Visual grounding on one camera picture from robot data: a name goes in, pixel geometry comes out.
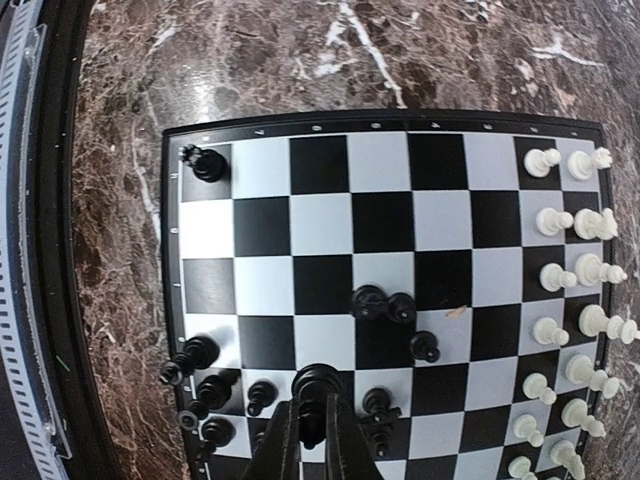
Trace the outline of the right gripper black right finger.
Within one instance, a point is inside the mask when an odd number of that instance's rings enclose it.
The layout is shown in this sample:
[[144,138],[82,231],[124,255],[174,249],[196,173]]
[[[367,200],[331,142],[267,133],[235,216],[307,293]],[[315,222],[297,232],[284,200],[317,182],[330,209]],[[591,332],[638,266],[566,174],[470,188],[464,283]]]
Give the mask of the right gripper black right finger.
[[325,479],[383,479],[354,412],[338,394],[327,397],[325,428]]

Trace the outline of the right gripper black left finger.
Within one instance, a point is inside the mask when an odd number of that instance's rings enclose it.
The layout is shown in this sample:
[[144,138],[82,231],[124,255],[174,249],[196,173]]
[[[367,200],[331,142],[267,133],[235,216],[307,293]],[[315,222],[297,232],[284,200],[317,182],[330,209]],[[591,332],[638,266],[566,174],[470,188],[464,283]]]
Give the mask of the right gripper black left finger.
[[300,475],[299,401],[280,402],[242,480],[294,480]]

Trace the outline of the black chess piece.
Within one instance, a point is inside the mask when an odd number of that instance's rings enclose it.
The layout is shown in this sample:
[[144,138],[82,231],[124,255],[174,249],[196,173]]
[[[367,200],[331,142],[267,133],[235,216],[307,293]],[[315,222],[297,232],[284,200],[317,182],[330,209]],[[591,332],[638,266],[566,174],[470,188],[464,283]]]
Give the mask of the black chess piece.
[[306,450],[326,439],[327,398],[343,391],[339,372],[330,365],[315,363],[297,372],[291,393],[299,403],[299,438]]

